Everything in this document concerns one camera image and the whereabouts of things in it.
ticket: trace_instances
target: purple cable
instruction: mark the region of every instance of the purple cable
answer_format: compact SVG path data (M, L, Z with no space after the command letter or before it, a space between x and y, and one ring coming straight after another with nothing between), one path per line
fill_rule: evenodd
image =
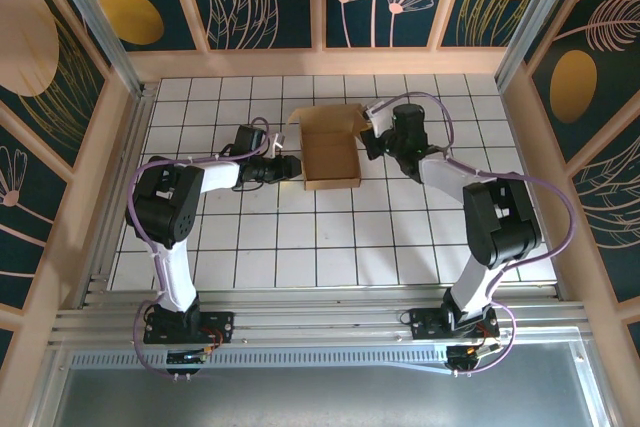
M517 330L516 316L514 315L513 311L509 307L507 307L504 304L501 304L500 302L496 302L494 300L491 302L491 305L495 307L500 307L507 313L507 315L509 315L509 317L511 317L512 330L511 330L511 338L509 339L509 343L507 344L505 349L502 351L502 353L493 360L493 362L490 362L489 364L483 365L482 367L478 367L476 369L458 370L457 371L458 374L466 374L468 376L471 376L471 374L479 374L480 372L485 372L490 368L495 367L500 362L502 362L505 359L505 357L509 355L509 352L511 352L511 349L513 348L513 343L516 340L516 330Z
M435 96L433 96L431 94L427 94L426 92L408 92L406 94L396 95L395 97L392 97L391 99L383 102L378 107L373 109L371 111L371 115L374 115L374 114L380 112L382 109L387 108L388 106L390 106L394 102L396 102L396 101L398 101L398 100L400 100L400 99L402 99L404 97L426 97L427 99L431 99L436 104L438 104L438 107L440 107L440 110L442 110L442 113L444 114L445 119L446 119L446 124L445 125L447 127L447 138L449 139L449 143L447 144L446 147L444 147L444 150L445 151L449 150L449 148L453 145L453 141L455 140L455 136L454 136L454 132L453 132L453 120L451 120L451 114L449 114L449 111L444 106L444 104L440 101L440 99L438 99L437 97L435 97Z
M228 162L228 161L244 160L251 156L259 154L262 151L262 149L264 149L265 146L269 145L269 122L267 122L267 120L264 117L256 117L251 121L251 125L254 125L256 122L263 123L266 130L264 140L260 144L260 147L258 147L257 149L252 150L247 154L236 155L233 157L220 157L219 155L213 155L211 157L204 157L201 159L187 159L188 164L208 164L211 162L220 162L220 161ZM138 311L136 312L136 316L133 321L133 348L136 351L136 356L138 357L138 360L140 361L140 363L143 365L145 369L155 374L161 375L162 377L170 378L172 380L175 380L178 377L174 377L171 374L158 370L152 367L146 360L144 360L144 357L142 356L142 350L140 348L139 341L136 335L138 321L140 319L140 316L142 315L143 309L146 307L149 307L150 305L157 304L163 299L166 293L167 280L164 276L164 269L160 261L160 256L158 255L159 254L158 249L156 248L151 238L147 235L147 233L142 228L142 224L140 224L140 219L138 219L138 216L136 215L135 205L133 203L133 193L136 187L136 179L138 178L139 175L142 175L142 173L145 170L151 169L153 167L160 167L163 165L176 165L176 164L185 164L185 160L155 160L153 162L149 162L147 164L141 165L140 167L138 167L138 169L136 169L136 171L131 176L131 180L129 181L129 187L127 189L127 210L129 211L129 216L131 218L131 222L133 223L134 229L138 234L140 234L140 237L142 237L142 240L144 240L149 245L149 248L153 253L152 254L153 263L156 268L156 274L158 277L158 284L159 284L158 290L160 291L160 295L158 295L156 300L154 301L145 300L140 304L140 307L138 307Z

